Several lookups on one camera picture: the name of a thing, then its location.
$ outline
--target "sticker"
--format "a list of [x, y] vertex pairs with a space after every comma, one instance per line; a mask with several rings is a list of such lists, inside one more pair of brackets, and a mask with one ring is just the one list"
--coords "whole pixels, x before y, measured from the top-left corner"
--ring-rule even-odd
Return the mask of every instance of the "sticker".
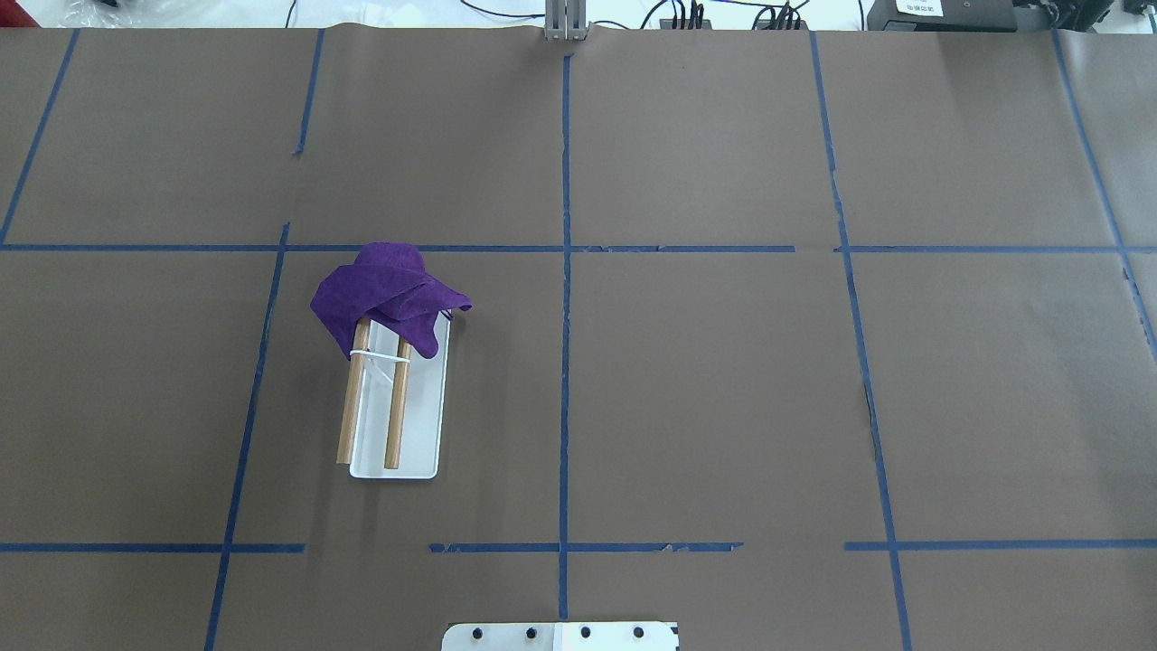
[[944, 17], [944, 8], [939, 0], [896, 0], [896, 10], [913, 16]]

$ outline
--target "red object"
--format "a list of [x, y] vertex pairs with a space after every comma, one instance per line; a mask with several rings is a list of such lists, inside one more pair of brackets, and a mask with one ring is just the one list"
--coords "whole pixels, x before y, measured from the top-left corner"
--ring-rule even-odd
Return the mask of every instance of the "red object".
[[0, 27], [40, 27], [16, 0], [0, 0]]

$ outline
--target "purple towel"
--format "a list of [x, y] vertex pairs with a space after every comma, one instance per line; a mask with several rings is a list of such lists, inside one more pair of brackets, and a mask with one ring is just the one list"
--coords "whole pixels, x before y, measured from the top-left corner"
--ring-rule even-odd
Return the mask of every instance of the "purple towel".
[[440, 311], [471, 308], [459, 294], [426, 273], [422, 253], [412, 244], [373, 242], [362, 246], [353, 264], [333, 269], [309, 306], [349, 357], [358, 319], [369, 316], [413, 345], [418, 355], [437, 355], [434, 321]]

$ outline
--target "wooden stick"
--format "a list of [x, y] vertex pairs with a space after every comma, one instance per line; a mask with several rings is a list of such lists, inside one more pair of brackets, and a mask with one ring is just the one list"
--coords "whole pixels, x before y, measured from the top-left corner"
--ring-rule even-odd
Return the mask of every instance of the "wooden stick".
[[[414, 347], [398, 338], [398, 357], [410, 360]], [[406, 419], [406, 385], [410, 383], [410, 363], [393, 363], [393, 395], [390, 399], [390, 429], [385, 434], [385, 467], [396, 471], [401, 463], [401, 423]]]
[[[354, 350], [369, 350], [369, 318], [362, 316], [354, 331]], [[349, 465], [354, 459], [354, 430], [358, 428], [358, 407], [361, 405], [362, 376], [366, 356], [349, 358], [349, 377], [346, 379], [346, 408], [341, 413], [341, 438], [338, 439], [338, 464]]]

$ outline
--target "white floor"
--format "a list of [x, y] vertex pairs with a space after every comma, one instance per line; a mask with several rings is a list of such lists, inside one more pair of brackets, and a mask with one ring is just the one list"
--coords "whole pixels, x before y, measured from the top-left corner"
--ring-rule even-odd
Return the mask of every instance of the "white floor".
[[[19, 0], [44, 27], [283, 27], [292, 0], [119, 0], [113, 9], [96, 0]], [[863, 0], [864, 10], [874, 0]], [[532, 14], [543, 12], [543, 0], [473, 0], [495, 12]], [[638, 28], [653, 0], [589, 0], [588, 19], [612, 20]], [[1122, 12], [1120, 2], [1100, 32], [1150, 34], [1148, 17]], [[706, 17], [715, 29], [749, 29], [759, 9], [709, 1]], [[812, 29], [854, 30], [860, 28], [855, 0], [812, 0], [801, 12]], [[669, 9], [655, 13], [648, 27]], [[318, 28], [342, 22], [375, 27], [504, 27], [538, 23], [538, 20], [491, 17], [458, 0], [299, 0], [290, 27]]]

